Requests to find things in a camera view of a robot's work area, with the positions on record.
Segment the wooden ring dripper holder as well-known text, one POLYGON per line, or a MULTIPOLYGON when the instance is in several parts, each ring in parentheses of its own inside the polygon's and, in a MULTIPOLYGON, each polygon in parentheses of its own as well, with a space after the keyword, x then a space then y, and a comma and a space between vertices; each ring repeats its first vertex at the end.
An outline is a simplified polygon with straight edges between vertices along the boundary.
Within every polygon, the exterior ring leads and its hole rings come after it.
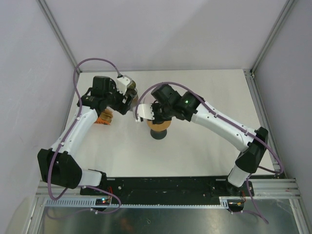
POLYGON ((165 121, 161 124, 153 124, 153 122, 151 120, 147 120, 147 125, 153 131, 162 132, 162 131, 167 130, 169 128, 169 126, 171 125, 171 121, 165 121))

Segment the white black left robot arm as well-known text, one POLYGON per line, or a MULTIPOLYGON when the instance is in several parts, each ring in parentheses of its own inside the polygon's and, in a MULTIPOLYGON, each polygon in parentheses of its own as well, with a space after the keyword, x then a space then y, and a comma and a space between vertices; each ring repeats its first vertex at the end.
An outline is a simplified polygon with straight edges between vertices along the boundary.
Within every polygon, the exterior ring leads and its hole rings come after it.
POLYGON ((113 80, 95 76, 92 87, 78 101, 70 125, 49 149, 39 151, 42 180, 68 189, 91 186, 97 195, 104 194, 108 189, 108 183, 102 179, 104 174, 82 169, 75 161, 75 156, 85 135, 104 110, 111 108, 125 115, 136 96, 136 83, 129 77, 119 76, 113 80))

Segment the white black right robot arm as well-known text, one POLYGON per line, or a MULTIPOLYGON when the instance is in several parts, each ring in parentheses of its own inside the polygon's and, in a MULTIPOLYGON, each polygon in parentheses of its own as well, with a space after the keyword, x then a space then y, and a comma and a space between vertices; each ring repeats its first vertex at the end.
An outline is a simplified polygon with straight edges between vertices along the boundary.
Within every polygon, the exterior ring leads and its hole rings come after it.
POLYGON ((256 172, 266 151, 267 129, 245 128, 215 110, 194 92, 188 90, 184 95, 180 95, 167 83, 156 87, 151 94, 156 100, 152 104, 153 123, 171 120, 173 117, 193 122, 218 134, 239 150, 239 155, 227 177, 225 191, 229 195, 241 192, 242 185, 256 172))

